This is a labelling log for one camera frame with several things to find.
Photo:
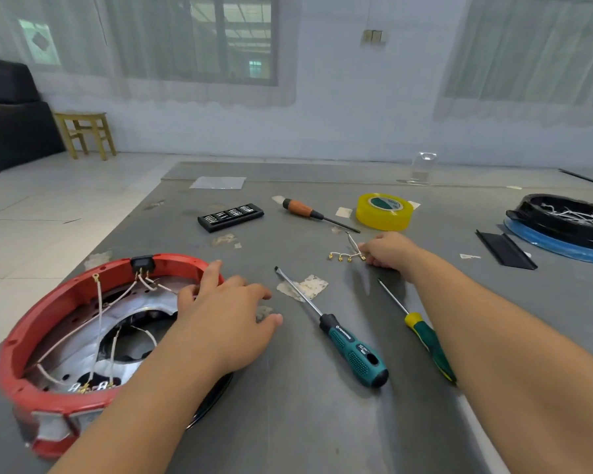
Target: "wooden stool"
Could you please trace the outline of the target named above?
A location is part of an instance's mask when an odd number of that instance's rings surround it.
[[[89,154],[88,147],[86,146],[86,139],[83,136],[85,133],[92,133],[92,135],[94,135],[95,141],[97,142],[97,148],[99,149],[103,161],[107,160],[105,157],[105,149],[103,148],[104,140],[107,140],[107,144],[110,145],[112,156],[116,156],[116,149],[114,148],[114,142],[112,141],[110,127],[107,124],[105,113],[80,113],[67,111],[55,112],[55,117],[57,117],[57,124],[59,125],[59,129],[64,136],[66,147],[68,148],[68,151],[70,151],[70,155],[73,159],[77,159],[77,151],[75,151],[72,143],[72,140],[75,138],[79,138],[83,154]],[[68,121],[72,121],[74,129],[68,127]],[[88,122],[90,124],[84,125],[81,124],[80,121]]]

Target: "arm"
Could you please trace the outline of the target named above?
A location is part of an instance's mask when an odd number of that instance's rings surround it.
[[[484,430],[515,473],[593,473],[593,356],[399,233],[367,261],[415,284]]]
[[[282,323],[277,314],[255,323],[257,303],[270,291],[245,286],[238,276],[217,286],[220,266],[209,265],[195,301],[195,286],[180,291],[178,320],[51,474],[91,473],[101,466],[118,474],[165,472],[213,384],[263,352]]]

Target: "wooden handle screwdriver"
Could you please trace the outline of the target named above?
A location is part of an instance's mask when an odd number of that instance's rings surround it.
[[[293,214],[298,214],[299,216],[303,216],[305,218],[314,218],[314,219],[320,219],[320,220],[324,219],[325,221],[329,221],[330,223],[338,224],[339,226],[350,229],[354,232],[360,232],[357,229],[355,229],[351,226],[348,226],[347,224],[339,223],[338,221],[334,221],[333,219],[329,219],[329,218],[325,217],[323,214],[319,213],[318,211],[315,211],[311,207],[304,205],[301,201],[286,198],[283,200],[282,206]]]

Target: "sheer curtain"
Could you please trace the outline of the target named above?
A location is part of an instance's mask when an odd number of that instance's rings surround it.
[[[300,0],[0,0],[0,59],[42,93],[285,106],[299,19]]]
[[[472,0],[436,117],[593,125],[593,0]]]

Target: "packing tape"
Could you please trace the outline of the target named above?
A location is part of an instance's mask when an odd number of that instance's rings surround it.
[[[356,218],[361,223],[383,231],[402,231],[413,215],[413,206],[405,199],[383,193],[367,193],[358,198]]]

